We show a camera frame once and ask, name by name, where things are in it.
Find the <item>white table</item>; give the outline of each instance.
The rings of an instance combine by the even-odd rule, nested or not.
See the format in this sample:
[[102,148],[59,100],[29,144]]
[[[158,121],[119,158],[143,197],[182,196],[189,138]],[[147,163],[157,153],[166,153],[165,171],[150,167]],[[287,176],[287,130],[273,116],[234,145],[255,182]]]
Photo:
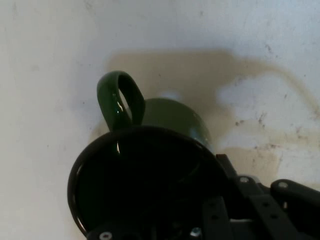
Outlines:
[[197,111],[239,173],[320,189],[319,11],[317,0],[2,0],[0,238],[84,239],[67,180],[108,130],[96,84],[115,69],[146,98]]

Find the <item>screw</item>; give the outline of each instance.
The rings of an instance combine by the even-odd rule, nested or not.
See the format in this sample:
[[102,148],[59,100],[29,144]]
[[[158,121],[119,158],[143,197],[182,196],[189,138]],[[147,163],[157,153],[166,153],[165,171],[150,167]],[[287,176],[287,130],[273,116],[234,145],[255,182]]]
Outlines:
[[286,189],[288,187],[288,183],[281,181],[278,183],[279,188]]
[[190,236],[194,238],[199,238],[201,236],[201,228],[200,227],[192,228],[190,232]]
[[240,182],[247,183],[247,182],[249,182],[249,178],[247,178],[246,176],[242,176],[242,177],[240,177]]
[[111,240],[112,239],[112,233],[109,231],[104,231],[99,235],[100,240]]

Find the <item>mug rim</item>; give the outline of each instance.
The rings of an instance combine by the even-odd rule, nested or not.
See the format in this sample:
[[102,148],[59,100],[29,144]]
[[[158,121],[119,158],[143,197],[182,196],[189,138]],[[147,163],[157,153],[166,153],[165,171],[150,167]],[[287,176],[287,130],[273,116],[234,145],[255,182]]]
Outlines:
[[197,146],[200,149],[200,151],[204,152],[204,154],[209,155],[211,158],[215,159],[215,156],[213,155],[213,153],[210,152],[204,145],[202,145],[197,140],[191,137],[182,135],[173,130],[162,128],[162,127],[133,126],[133,127],[117,130],[117,131],[107,132],[104,135],[98,137],[96,140],[91,142],[75,160],[71,168],[69,178],[68,178],[68,184],[67,184],[67,201],[68,201],[68,205],[69,205],[73,220],[75,221],[76,225],[85,236],[89,232],[88,232],[88,229],[86,228],[85,221],[82,219],[82,216],[80,215],[76,198],[75,198],[75,190],[77,188],[78,178],[80,176],[83,165],[90,159],[91,156],[95,154],[96,151],[101,149],[101,147],[112,144],[118,141],[119,138],[125,138],[130,135],[144,134],[148,132],[154,132],[155,134],[166,135],[168,138],[175,138],[177,140],[181,140],[184,143],[193,144]]

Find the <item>dark green mug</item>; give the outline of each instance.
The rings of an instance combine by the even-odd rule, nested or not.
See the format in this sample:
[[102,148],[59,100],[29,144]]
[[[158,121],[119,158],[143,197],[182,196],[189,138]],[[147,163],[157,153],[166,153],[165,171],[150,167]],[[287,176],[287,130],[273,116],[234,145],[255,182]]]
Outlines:
[[194,204],[207,196],[208,186],[209,194],[219,191],[221,177],[213,170],[222,168],[194,139],[160,127],[130,127],[106,133],[82,151],[69,175],[68,204],[86,236],[105,222],[148,224],[162,214],[170,221],[178,212],[181,224],[198,226]]
[[171,99],[145,100],[126,72],[112,71],[104,75],[97,85],[97,98],[110,131],[137,125],[161,127],[191,137],[212,150],[209,131],[197,113]]

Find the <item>mug handle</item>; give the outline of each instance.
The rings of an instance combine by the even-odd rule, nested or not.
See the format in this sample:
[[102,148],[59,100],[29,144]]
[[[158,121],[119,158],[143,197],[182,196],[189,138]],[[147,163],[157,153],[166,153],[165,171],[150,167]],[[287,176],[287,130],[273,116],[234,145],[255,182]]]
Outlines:
[[[119,91],[129,106],[132,118],[127,113]],[[126,72],[112,71],[104,75],[97,85],[97,98],[110,131],[141,124],[146,107],[145,99]]]

